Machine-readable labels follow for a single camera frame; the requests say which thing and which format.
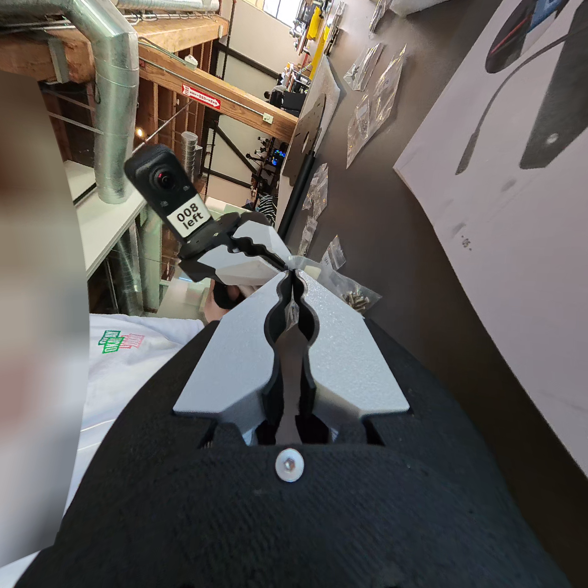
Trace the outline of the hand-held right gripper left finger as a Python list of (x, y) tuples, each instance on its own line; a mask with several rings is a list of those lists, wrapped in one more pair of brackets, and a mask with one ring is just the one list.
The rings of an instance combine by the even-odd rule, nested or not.
[(177, 415), (253, 432), (274, 445), (284, 411), (276, 342), (286, 330), (292, 273), (284, 271), (239, 303), (217, 327), (176, 401)]

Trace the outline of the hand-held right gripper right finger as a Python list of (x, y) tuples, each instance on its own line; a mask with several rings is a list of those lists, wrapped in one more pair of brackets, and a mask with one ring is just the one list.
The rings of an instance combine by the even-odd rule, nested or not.
[(301, 269), (294, 270), (298, 330), (305, 338), (296, 428), (302, 443), (375, 416), (410, 410), (362, 315)]

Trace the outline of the clear labelled screw bag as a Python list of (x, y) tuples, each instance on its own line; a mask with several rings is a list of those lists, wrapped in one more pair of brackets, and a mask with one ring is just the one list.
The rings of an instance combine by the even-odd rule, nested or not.
[(331, 267), (291, 255), (287, 267), (293, 272), (292, 301), (285, 310), (286, 330), (308, 327), (343, 328), (359, 322), (352, 312), (363, 315), (381, 296)]

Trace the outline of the black metal base plate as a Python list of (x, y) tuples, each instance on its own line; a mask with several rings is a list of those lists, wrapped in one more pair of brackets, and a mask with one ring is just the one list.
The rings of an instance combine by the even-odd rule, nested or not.
[(321, 130), (322, 117), (325, 111), (326, 94), (321, 92), (313, 107), (298, 118), (282, 174), (288, 179), (290, 187), (294, 187), (305, 157), (315, 149), (315, 143)]

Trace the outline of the instruction manual booklet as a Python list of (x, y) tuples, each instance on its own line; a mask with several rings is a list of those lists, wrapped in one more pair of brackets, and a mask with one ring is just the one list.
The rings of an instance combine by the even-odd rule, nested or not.
[(503, 1), (394, 169), (587, 474), (587, 1)]

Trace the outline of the dark desk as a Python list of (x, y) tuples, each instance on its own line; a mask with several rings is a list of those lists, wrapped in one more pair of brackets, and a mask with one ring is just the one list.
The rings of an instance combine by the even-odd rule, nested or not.
[(446, 1), (406, 19), (387, 13), (374, 84), (393, 54), (410, 58), (391, 114), (345, 168), (348, 123), (360, 93), (343, 75), (369, 43), (371, 1), (347, 1), (329, 61), (339, 103), (315, 166), (329, 166), (326, 210), (309, 248), (320, 261), (332, 238), (343, 273), (382, 299), (368, 312), (454, 396), (476, 425), (525, 519), (573, 587), (587, 587), (587, 478), (516, 381), (474, 311), (432, 225), (393, 165), (500, 1)]

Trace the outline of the person's left hand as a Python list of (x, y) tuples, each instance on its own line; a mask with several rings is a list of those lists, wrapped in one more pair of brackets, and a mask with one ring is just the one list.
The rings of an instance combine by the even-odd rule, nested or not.
[(224, 315), (251, 296), (257, 289), (257, 286), (217, 284), (214, 280), (211, 280), (203, 308), (206, 321), (210, 323), (222, 319)]

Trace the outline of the black white patterned object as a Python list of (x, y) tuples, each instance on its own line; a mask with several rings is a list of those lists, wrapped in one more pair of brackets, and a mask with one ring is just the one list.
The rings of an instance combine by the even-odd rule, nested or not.
[(255, 205), (255, 211), (263, 214), (268, 223), (275, 227), (277, 214), (278, 196), (272, 194), (261, 194)]

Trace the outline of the black cylindrical tool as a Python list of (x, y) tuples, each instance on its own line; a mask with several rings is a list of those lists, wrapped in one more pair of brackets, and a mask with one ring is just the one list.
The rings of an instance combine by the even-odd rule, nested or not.
[(311, 175), (312, 167), (316, 158), (315, 151), (310, 151), (304, 158), (303, 163), (298, 174), (298, 178), (295, 181), (292, 192), (286, 204), (285, 211), (281, 222), (277, 228), (277, 234), (282, 240), (285, 240), (293, 220), (293, 216), (298, 208), (298, 204), (302, 199), (304, 188)]

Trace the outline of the person's white shirt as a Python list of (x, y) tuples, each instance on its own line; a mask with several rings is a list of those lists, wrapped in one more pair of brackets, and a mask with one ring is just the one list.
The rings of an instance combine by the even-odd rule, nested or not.
[(88, 386), (65, 509), (123, 408), (203, 328), (197, 319), (90, 314)]

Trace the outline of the scattered group of screw bags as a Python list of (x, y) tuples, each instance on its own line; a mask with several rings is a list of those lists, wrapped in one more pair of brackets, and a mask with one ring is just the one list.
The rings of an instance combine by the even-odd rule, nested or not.
[[(406, 50), (407, 46), (404, 45), (393, 55), (373, 92), (365, 93), (355, 108), (348, 124), (346, 168), (349, 168), (359, 152), (389, 118), (398, 91)], [(353, 63), (344, 76), (352, 90), (365, 89), (382, 51), (383, 44), (377, 43), (368, 47)], [(328, 164), (323, 163), (315, 171), (302, 205), (302, 210), (308, 210), (308, 215), (298, 248), (299, 256), (306, 256), (318, 225), (318, 218), (326, 208), (327, 201)]]

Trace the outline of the yellow box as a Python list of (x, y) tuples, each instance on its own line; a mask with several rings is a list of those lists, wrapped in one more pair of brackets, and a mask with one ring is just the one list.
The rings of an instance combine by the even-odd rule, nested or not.
[(305, 42), (302, 49), (304, 57), (303, 68), (304, 72), (311, 79), (315, 74), (325, 48), (329, 13), (330, 8), (324, 7), (320, 11), (319, 8), (315, 8), (304, 39)]

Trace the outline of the silver cross wrench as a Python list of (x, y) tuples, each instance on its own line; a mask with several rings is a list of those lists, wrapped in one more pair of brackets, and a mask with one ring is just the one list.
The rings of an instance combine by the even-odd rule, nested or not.
[(328, 16), (325, 32), (323, 34), (325, 41), (325, 50), (328, 44), (331, 43), (331, 41), (336, 37), (336, 34), (338, 33), (339, 23), (345, 8), (345, 1), (338, 1), (336, 7), (330, 12)]

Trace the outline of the white foam square with hole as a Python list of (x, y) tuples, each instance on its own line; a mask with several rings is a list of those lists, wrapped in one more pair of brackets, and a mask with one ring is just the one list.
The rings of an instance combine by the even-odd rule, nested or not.
[(395, 15), (406, 18), (411, 14), (415, 14), (421, 11), (424, 11), (428, 8), (436, 6), (438, 4), (444, 3), (444, 0), (430, 0), (430, 1), (391, 1), (390, 2), (390, 10), (394, 12)]

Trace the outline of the silver metal duct pipe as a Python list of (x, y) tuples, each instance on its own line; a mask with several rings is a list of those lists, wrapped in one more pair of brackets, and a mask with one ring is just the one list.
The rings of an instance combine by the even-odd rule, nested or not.
[(201, 168), (202, 146), (198, 136), (189, 130), (181, 133), (182, 165), (185, 172), (192, 177), (198, 176)]
[(64, 15), (90, 41), (95, 65), (94, 174), (100, 199), (128, 199), (123, 166), (135, 130), (139, 88), (138, 37), (111, 1), (1, 1), (1, 15)]

